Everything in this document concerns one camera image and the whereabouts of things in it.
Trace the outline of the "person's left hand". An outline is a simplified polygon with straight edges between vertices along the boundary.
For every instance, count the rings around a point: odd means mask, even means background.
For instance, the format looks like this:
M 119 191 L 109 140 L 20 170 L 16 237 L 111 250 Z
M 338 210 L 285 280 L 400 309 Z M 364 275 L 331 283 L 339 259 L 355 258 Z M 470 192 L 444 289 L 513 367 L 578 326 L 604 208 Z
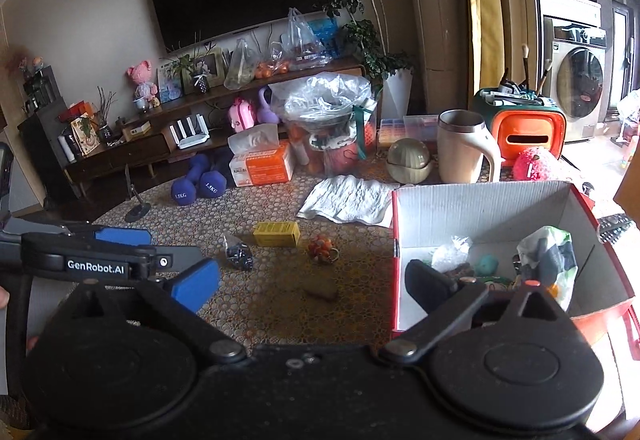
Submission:
M 0 309 L 6 310 L 6 307 L 9 304 L 10 294 L 3 288 L 0 288 Z M 26 342 L 26 351 L 29 352 L 35 347 L 35 344 L 38 342 L 38 336 L 32 336 L 27 339 Z

